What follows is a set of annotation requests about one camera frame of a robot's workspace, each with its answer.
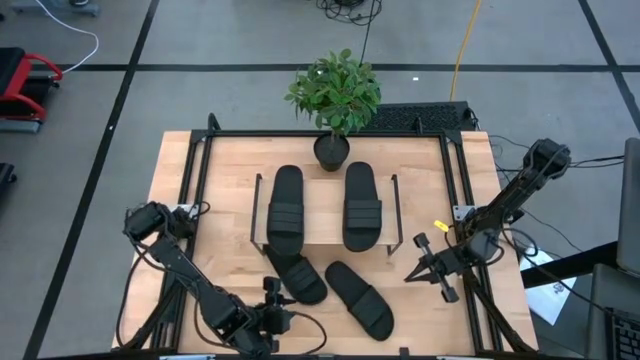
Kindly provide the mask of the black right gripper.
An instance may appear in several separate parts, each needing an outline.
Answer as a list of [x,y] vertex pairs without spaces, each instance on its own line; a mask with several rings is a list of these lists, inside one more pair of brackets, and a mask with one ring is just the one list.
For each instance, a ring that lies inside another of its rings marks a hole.
[[461,275],[465,269],[474,265],[474,258],[466,253],[462,247],[447,248],[435,255],[429,247],[429,240],[424,232],[413,237],[414,244],[423,255],[418,259],[415,268],[404,278],[406,282],[429,282],[439,284],[441,296],[446,303],[459,300],[456,290],[451,287],[443,275]]

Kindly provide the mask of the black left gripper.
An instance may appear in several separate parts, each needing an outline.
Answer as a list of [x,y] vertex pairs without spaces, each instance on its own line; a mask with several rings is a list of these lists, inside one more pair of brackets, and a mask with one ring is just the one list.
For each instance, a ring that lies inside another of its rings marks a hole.
[[294,313],[280,306],[295,304],[296,300],[281,293],[282,283],[278,278],[264,277],[263,289],[266,306],[257,309],[259,329],[272,335],[282,335],[290,330]]

